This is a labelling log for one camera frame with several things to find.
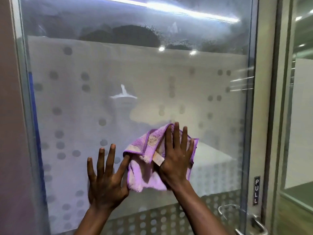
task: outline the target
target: white wall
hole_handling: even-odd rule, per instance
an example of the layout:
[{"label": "white wall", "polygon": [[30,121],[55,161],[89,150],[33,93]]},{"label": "white wall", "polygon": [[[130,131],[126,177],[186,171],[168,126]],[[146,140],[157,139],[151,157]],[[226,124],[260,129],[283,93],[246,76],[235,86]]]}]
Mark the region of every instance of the white wall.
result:
[{"label": "white wall", "polygon": [[285,188],[313,181],[313,60],[297,59]]}]

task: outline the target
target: towel tag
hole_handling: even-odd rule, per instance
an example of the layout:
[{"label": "towel tag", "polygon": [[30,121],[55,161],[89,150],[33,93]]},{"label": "towel tag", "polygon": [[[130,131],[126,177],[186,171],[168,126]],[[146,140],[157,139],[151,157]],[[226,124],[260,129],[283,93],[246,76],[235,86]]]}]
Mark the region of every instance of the towel tag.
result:
[{"label": "towel tag", "polygon": [[153,155],[152,161],[154,161],[156,165],[161,166],[161,164],[164,161],[164,158],[160,154],[155,152]]}]

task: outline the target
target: glass door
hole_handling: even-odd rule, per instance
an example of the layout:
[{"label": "glass door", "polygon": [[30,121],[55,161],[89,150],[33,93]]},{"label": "glass door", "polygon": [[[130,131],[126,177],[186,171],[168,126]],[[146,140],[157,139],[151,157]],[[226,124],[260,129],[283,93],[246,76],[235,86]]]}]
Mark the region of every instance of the glass door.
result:
[{"label": "glass door", "polygon": [[[117,170],[127,145],[178,121],[199,138],[194,190],[248,234],[262,205],[276,0],[14,1],[49,233],[74,231],[88,209],[87,157],[115,143]],[[193,232],[171,191],[145,189],[103,234]]]}]

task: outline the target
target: left hand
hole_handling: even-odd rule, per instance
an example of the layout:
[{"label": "left hand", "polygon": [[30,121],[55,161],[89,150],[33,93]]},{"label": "left hand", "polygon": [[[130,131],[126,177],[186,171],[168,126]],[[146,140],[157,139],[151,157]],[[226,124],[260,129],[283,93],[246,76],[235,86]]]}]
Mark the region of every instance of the left hand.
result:
[{"label": "left hand", "polygon": [[88,199],[92,206],[111,213],[129,195],[127,180],[121,186],[123,175],[130,162],[130,156],[125,155],[119,169],[113,174],[115,144],[112,144],[104,170],[104,148],[100,148],[97,175],[93,169],[92,158],[87,160],[87,172],[90,182]]}]

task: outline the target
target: forearm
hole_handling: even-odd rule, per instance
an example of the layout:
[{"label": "forearm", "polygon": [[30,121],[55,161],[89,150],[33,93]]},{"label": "forearm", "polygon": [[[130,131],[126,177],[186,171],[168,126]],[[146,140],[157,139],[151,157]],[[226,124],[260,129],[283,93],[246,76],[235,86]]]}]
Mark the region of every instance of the forearm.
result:
[{"label": "forearm", "polygon": [[97,209],[91,205],[81,221],[75,235],[99,235],[108,220],[111,212]]},{"label": "forearm", "polygon": [[220,221],[195,193],[189,181],[173,188],[195,235],[228,235]]}]

